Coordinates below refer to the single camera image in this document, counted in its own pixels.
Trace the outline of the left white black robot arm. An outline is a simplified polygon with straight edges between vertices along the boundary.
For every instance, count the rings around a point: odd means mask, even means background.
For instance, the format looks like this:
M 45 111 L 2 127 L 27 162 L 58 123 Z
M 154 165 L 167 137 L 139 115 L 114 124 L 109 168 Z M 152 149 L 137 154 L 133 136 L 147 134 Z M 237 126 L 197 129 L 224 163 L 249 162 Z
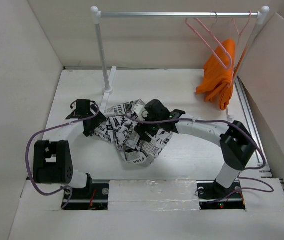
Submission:
M 36 184 L 60 184 L 76 189 L 82 198 L 93 194 L 93 185 L 88 173 L 74 169 L 71 145 L 83 135 L 91 137 L 106 121 L 95 101 L 78 99 L 65 123 L 51 127 L 51 138 L 38 140 L 33 149 L 33 180 Z

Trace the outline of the newspaper print trousers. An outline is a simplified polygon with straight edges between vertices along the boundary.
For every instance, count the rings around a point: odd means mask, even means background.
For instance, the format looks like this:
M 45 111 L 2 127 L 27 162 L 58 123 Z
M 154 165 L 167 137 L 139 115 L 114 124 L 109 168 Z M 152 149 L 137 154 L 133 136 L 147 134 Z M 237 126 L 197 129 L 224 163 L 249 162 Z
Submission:
M 167 146 L 173 134 L 160 129 L 151 137 L 151 142 L 143 140 L 134 130 L 138 123 L 126 117 L 126 113 L 136 105 L 140 107 L 146 104 L 138 99 L 107 109 L 104 112 L 106 121 L 94 130 L 94 135 L 110 144 L 114 143 L 125 162 L 148 167 Z

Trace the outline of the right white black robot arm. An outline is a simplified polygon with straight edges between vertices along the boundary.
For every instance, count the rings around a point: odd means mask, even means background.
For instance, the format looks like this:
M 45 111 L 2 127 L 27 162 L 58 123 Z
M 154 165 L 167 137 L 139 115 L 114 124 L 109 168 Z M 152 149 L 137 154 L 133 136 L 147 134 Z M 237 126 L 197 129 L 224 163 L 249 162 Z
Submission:
M 209 187 L 219 197 L 225 197 L 231 192 L 232 184 L 245 170 L 256 150 L 251 135 L 239 121 L 200 120 L 182 110 L 169 111 L 158 99 L 146 105 L 137 104 L 132 114 L 138 123 L 135 132 L 147 142 L 151 142 L 160 130 L 164 130 L 193 136 L 220 147 L 224 164 Z

